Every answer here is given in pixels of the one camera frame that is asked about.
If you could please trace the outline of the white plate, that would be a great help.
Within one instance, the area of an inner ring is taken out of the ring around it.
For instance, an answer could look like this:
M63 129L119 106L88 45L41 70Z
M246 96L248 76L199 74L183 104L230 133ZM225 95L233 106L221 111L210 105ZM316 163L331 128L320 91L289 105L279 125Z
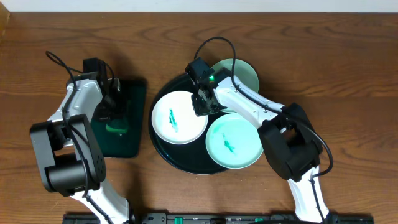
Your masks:
M207 116L197 116L192 93L173 91L160 98L151 115L155 133L171 144L188 144L198 139L208 124Z

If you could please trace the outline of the green sponge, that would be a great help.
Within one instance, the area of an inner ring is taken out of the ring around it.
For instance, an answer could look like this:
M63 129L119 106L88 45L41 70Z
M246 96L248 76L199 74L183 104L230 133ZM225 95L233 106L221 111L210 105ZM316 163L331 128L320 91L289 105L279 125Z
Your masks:
M110 133L126 134L129 130L129 125L123 119L114 119L109 121L105 128Z

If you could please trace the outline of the green plate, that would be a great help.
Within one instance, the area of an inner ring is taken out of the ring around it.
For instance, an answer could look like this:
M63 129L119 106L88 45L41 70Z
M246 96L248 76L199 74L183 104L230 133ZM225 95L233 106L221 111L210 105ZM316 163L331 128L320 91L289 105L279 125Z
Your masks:
M248 167L263 153L257 129L237 113L214 121L207 131L205 144L210 157L227 169Z
M228 70L232 70L233 59L224 59L222 61L217 62L212 66L212 69L216 72L221 70L222 68L226 68ZM259 92L259 79L255 69L248 64L247 62L236 59L234 74L240 79L240 81L246 85L251 90L256 93Z

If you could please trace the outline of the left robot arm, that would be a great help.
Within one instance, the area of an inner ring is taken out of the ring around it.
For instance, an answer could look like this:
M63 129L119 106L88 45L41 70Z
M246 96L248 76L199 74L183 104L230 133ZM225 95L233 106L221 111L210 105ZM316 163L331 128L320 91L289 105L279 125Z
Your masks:
M106 94L120 92L118 78L100 72L71 77L56 112L33 124L30 138L44 188L89 208L100 223L129 223L129 202L108 180L91 120Z

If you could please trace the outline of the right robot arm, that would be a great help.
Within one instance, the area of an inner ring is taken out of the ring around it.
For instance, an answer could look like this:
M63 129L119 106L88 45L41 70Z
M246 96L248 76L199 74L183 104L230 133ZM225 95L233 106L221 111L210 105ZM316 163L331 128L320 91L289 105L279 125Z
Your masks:
M325 223L329 209L319 178L331 169L320 171L320 154L330 149L302 107L268 100L236 76L210 75L192 81L197 89L192 96L195 113L203 116L227 107L249 121L257 129L269 165L289 184L296 216L305 222Z

